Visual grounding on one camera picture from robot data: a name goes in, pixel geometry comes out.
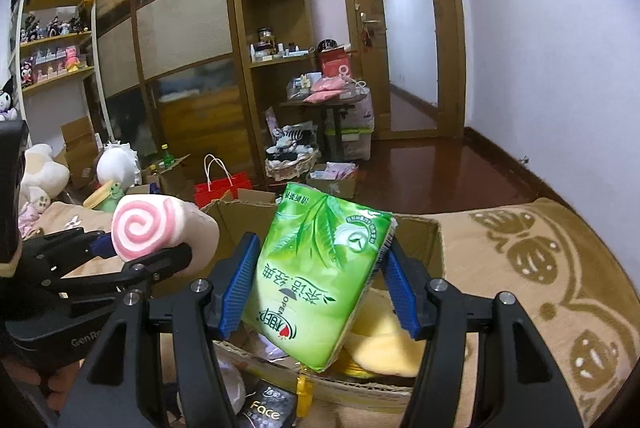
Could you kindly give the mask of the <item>person's left hand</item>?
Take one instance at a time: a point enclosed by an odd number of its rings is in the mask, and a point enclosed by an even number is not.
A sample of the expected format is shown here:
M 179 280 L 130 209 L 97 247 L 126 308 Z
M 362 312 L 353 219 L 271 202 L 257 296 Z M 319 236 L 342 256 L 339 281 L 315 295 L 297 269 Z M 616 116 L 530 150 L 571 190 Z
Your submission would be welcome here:
M 36 370 L 23 365 L 9 356 L 4 356 L 1 359 L 1 363 L 9 376 L 17 380 L 17 382 L 24 382 L 25 384 L 36 387 L 40 387 L 42 384 L 46 385 L 49 390 L 46 399 L 47 406 L 52 411 L 59 412 L 64 408 L 67 396 L 74 385 L 81 364 L 84 363 L 84 361 L 80 360 L 79 362 L 74 362 L 59 368 L 49 377 L 40 375 Z

